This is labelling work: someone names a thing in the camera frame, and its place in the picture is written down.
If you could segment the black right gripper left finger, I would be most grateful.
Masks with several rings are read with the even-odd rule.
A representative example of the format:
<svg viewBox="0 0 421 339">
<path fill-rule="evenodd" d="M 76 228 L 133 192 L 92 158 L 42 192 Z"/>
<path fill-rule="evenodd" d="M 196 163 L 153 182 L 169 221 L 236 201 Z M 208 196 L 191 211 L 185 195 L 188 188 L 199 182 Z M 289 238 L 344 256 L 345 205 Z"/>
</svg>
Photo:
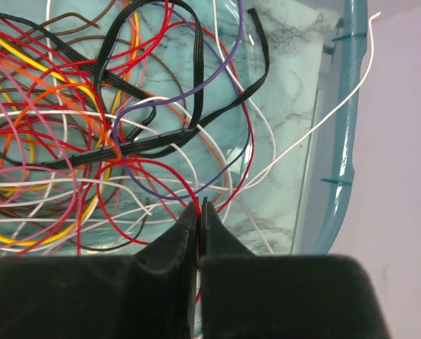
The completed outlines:
<svg viewBox="0 0 421 339">
<path fill-rule="evenodd" d="M 137 254 L 0 258 L 0 338 L 191 338 L 198 218 Z"/>
</svg>

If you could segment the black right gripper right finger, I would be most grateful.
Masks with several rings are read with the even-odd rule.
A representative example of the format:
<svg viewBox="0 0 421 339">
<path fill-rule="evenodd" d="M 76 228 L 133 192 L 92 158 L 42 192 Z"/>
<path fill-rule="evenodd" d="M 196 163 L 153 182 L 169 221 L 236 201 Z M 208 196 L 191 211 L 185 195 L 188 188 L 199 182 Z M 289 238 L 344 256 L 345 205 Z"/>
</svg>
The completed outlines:
<svg viewBox="0 0 421 339">
<path fill-rule="evenodd" d="M 201 206 L 205 338 L 389 338 L 366 270 L 341 255 L 257 256 Z"/>
</svg>

